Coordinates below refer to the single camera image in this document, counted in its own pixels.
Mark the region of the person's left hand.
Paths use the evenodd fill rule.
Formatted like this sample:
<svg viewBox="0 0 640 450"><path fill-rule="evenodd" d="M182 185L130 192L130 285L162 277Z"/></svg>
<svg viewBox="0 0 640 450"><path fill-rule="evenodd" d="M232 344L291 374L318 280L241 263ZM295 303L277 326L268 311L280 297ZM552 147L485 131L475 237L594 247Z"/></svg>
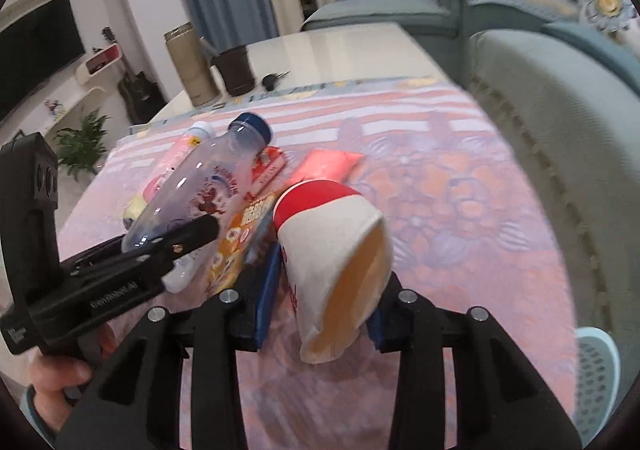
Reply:
<svg viewBox="0 0 640 450"><path fill-rule="evenodd" d="M61 430L72 412L64 390L87 384L92 370L84 361L61 356L35 356L29 368L34 396L32 405L53 433Z"/></svg>

